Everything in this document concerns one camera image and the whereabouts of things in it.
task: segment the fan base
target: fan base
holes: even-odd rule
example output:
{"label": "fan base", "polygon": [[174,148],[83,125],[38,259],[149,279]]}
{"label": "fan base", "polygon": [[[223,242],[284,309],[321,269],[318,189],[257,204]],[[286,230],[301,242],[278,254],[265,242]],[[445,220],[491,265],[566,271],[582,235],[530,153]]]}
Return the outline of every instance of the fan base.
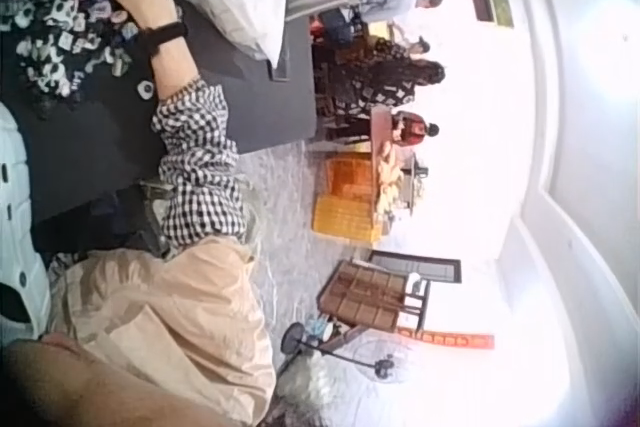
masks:
{"label": "fan base", "polygon": [[305,328],[300,322],[291,324],[282,336],[280,342],[280,352],[284,355],[293,355],[300,348],[300,343],[304,340]]}

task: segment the gray table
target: gray table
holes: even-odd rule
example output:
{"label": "gray table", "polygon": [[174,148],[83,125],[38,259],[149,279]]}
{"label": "gray table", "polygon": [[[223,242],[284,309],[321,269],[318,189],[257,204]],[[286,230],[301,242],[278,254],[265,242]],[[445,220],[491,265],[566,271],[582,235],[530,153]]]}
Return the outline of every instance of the gray table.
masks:
{"label": "gray table", "polygon": [[[228,135],[241,153],[314,135],[306,19],[287,25],[290,79],[273,82],[266,62],[238,51],[191,5],[180,4],[202,76],[224,86],[230,108]],[[51,119],[41,121],[27,105],[26,93],[17,81],[13,33],[3,35],[2,42],[0,98],[14,114],[25,139],[36,222],[157,174],[164,146],[149,127],[155,103],[141,100],[136,91],[141,80],[151,78],[147,66],[137,66],[119,79],[108,68],[100,69],[87,80],[87,100],[77,110],[62,107]]]}

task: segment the orange basket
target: orange basket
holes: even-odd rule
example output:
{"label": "orange basket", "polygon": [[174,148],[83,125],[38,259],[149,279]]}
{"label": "orange basket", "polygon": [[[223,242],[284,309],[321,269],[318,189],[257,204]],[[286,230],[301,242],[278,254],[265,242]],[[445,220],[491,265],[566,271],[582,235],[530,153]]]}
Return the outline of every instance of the orange basket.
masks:
{"label": "orange basket", "polygon": [[373,173],[371,156],[349,152],[327,160],[327,190],[329,194],[351,200],[373,203]]}
{"label": "orange basket", "polygon": [[313,231],[357,242],[377,242],[382,237],[382,223],[374,223],[371,209],[368,201],[320,195],[314,209]]}

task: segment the person in patterned clothing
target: person in patterned clothing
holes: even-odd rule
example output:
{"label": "person in patterned clothing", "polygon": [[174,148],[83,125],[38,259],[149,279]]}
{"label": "person in patterned clothing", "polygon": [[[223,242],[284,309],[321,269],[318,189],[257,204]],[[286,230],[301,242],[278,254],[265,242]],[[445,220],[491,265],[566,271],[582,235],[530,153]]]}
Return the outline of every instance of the person in patterned clothing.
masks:
{"label": "person in patterned clothing", "polygon": [[376,38],[362,56],[334,65],[330,81],[337,115],[350,118],[368,117],[373,105],[409,104],[416,87],[439,84],[445,76],[440,63],[414,59],[410,49]]}

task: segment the watch strap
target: watch strap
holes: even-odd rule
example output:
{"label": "watch strap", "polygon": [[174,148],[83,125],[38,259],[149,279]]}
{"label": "watch strap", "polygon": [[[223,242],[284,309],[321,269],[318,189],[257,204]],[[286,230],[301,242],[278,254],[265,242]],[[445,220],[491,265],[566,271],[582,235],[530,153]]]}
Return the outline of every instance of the watch strap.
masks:
{"label": "watch strap", "polygon": [[187,25],[184,22],[172,22],[157,29],[144,29],[138,34],[138,45],[149,58],[158,55],[160,46],[188,34]]}

